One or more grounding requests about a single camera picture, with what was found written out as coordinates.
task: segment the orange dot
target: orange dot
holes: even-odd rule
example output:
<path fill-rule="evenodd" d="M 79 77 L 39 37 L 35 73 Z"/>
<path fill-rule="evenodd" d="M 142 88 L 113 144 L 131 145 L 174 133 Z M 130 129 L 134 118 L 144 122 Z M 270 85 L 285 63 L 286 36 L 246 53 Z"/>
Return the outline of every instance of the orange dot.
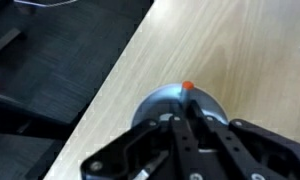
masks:
<path fill-rule="evenodd" d="M 182 87 L 185 88 L 186 90 L 191 90 L 194 88 L 194 84 L 191 81 L 184 81 L 182 83 Z"/>

